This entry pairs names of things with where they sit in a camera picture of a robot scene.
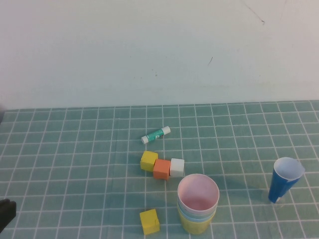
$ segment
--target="pink cup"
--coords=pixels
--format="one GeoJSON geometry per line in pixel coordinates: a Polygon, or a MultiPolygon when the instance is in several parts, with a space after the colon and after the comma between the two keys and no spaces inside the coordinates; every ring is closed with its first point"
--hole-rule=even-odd
{"type": "Polygon", "coordinates": [[[186,211],[205,215],[214,211],[219,199],[217,184],[203,174],[190,174],[178,185],[177,196],[180,206],[186,211]]]}

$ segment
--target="yellow cube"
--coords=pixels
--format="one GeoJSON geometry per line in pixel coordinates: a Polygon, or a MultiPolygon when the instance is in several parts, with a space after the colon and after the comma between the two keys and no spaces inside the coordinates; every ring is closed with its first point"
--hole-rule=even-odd
{"type": "Polygon", "coordinates": [[[160,230],[160,222],[156,210],[148,210],[140,213],[144,235],[156,233],[160,230]]]}
{"type": "Polygon", "coordinates": [[[144,151],[141,158],[141,169],[153,172],[155,161],[159,158],[158,153],[144,151]]]}

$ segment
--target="orange cube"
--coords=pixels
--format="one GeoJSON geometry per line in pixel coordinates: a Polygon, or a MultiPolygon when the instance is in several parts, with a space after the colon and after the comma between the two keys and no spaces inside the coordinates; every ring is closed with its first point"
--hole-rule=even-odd
{"type": "Polygon", "coordinates": [[[157,159],[153,169],[153,177],[156,179],[168,180],[170,161],[157,159]]]}

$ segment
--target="plastic cup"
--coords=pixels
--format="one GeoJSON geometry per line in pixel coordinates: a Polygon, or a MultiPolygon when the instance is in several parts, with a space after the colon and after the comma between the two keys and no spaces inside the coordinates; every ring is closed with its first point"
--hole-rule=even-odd
{"type": "Polygon", "coordinates": [[[180,207],[195,215],[209,215],[217,207],[219,189],[210,177],[190,174],[184,177],[177,189],[180,207]]]}
{"type": "Polygon", "coordinates": [[[213,214],[211,216],[211,218],[209,218],[207,221],[201,222],[201,223],[196,223],[196,222],[191,222],[189,220],[187,220],[182,214],[181,211],[179,209],[179,207],[177,207],[178,209],[178,214],[180,217],[180,221],[181,224],[183,226],[183,228],[190,234],[202,234],[204,231],[206,231],[206,229],[208,228],[211,220],[213,219],[214,215],[213,214]]]}
{"type": "Polygon", "coordinates": [[[276,203],[301,178],[305,168],[294,158],[279,158],[274,164],[268,198],[276,203]]]}

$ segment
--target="glue stick cap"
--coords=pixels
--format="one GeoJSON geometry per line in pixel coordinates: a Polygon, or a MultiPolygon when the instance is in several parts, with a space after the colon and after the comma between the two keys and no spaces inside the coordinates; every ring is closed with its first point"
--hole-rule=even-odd
{"type": "Polygon", "coordinates": [[[162,128],[164,135],[170,133],[170,128],[168,126],[165,126],[162,128]]]}
{"type": "Polygon", "coordinates": [[[146,143],[149,142],[149,139],[148,139],[146,136],[143,136],[143,137],[141,138],[141,140],[142,140],[143,144],[146,144],[146,143]]]}

